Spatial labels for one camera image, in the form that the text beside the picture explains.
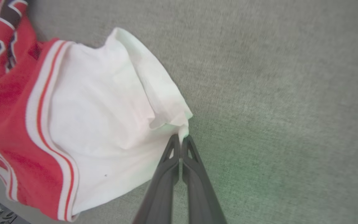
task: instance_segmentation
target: red basketball jersey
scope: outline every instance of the red basketball jersey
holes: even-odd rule
[[[71,43],[39,44],[27,4],[0,1],[0,178],[9,199],[72,221],[77,168],[47,131],[54,68]]]

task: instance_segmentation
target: jersey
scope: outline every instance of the jersey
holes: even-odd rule
[[[25,14],[27,4],[27,0],[0,1],[0,178],[9,199],[39,208],[51,218],[71,221],[76,168],[65,153],[49,146],[40,117],[45,89],[51,83],[50,67],[43,70],[43,65],[50,66],[65,42],[52,40],[41,49]],[[45,77],[44,85],[36,86]],[[41,95],[29,102],[34,90]],[[33,120],[26,120],[28,113]]]
[[[192,113],[132,34],[40,44],[26,7],[0,1],[0,178],[9,199],[72,222],[150,180]]]

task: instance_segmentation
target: gray carpet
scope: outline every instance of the gray carpet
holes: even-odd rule
[[[358,0],[38,0],[29,15],[41,40],[99,47],[119,26],[155,54],[228,223],[358,224]],[[146,188],[76,223],[129,224]],[[186,197],[179,182],[175,224]]]

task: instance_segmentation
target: white fabric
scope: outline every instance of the white fabric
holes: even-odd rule
[[[189,132],[193,115],[155,56],[115,28],[98,49],[71,45],[51,99],[53,142],[76,162],[72,214],[150,180],[169,137]]]

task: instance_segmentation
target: white and red striped trim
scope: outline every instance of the white and red striped trim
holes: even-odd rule
[[[6,186],[6,196],[10,200],[18,201],[17,199],[17,178],[11,165],[0,154],[0,160],[5,164],[8,170],[0,167],[0,178]]]
[[[63,183],[57,218],[69,222],[76,218],[71,214],[78,187],[78,168],[74,160],[52,142],[48,128],[48,112],[63,56],[71,44],[73,42],[56,41],[51,46],[41,62],[42,67],[26,108],[26,129],[31,140],[60,165]]]

